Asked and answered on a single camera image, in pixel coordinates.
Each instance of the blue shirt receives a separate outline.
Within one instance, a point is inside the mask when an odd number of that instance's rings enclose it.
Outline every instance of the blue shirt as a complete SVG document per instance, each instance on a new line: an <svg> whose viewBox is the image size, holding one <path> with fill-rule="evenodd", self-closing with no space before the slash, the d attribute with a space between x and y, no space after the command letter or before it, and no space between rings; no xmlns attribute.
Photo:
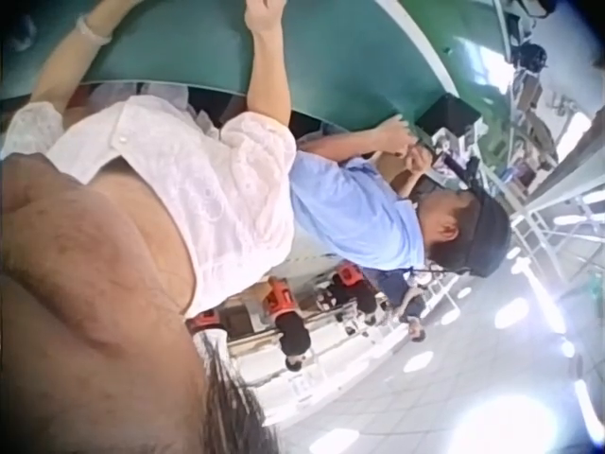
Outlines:
<svg viewBox="0 0 605 454"><path fill-rule="evenodd" d="M294 217L332 253L378 270L424 267L416 210L366 160L298 151L290 188Z"/></svg>

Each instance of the window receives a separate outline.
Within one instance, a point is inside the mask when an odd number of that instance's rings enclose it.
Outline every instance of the window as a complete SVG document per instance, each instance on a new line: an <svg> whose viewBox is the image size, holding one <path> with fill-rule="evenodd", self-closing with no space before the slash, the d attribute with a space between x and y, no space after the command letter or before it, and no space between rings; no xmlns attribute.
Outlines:
<svg viewBox="0 0 605 454"><path fill-rule="evenodd" d="M590 118L582 112L574 113L571 118L567 129L561 136L559 144L557 145L557 155L559 156L559 162L576 147L579 139L584 135L585 132L591 127L592 122Z"/></svg>

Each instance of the black cap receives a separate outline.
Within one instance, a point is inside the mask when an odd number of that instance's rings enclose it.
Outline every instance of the black cap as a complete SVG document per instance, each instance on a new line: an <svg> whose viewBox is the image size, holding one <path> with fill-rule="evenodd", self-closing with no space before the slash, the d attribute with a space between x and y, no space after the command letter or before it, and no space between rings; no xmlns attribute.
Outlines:
<svg viewBox="0 0 605 454"><path fill-rule="evenodd" d="M449 271L458 274L469 272L477 277L490 276L500 267L509 250L511 235L509 214L486 192L477 178L481 163L476 156L472 156L464 168L447 153L437 153L430 145L430 140L420 140L419 143L433 154L433 164L442 156L443 163L468 186L480 205L473 241L466 254L464 266L462 269Z"/></svg>
<svg viewBox="0 0 605 454"><path fill-rule="evenodd" d="M473 276L488 277L500 267L509 250L509 214L482 187L474 185L470 190L477 197L480 208L465 268Z"/></svg>

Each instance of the bare skin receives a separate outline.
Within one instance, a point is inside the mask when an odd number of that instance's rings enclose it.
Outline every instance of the bare skin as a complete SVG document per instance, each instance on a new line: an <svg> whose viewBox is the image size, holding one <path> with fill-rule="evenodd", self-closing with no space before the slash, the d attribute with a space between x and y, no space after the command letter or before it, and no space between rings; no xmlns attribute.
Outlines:
<svg viewBox="0 0 605 454"><path fill-rule="evenodd" d="M187 415L201 414L203 365L133 222L43 159L12 156L4 169L9 430L33 451L59 439L74 451L105 440L195 448L199 421Z"/></svg>

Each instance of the green partition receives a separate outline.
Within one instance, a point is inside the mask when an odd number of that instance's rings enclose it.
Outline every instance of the green partition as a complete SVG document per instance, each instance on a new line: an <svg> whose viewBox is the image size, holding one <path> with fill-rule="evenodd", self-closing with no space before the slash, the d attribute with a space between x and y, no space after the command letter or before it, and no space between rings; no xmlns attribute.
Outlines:
<svg viewBox="0 0 605 454"><path fill-rule="evenodd" d="M123 24L89 81L162 80L245 92L251 42L244 0L147 0ZM36 44L5 58L0 96L28 93L44 59L95 0L37 10ZM421 114L442 93L406 33L371 0L289 0L285 14L294 108L346 128L401 112Z"/></svg>

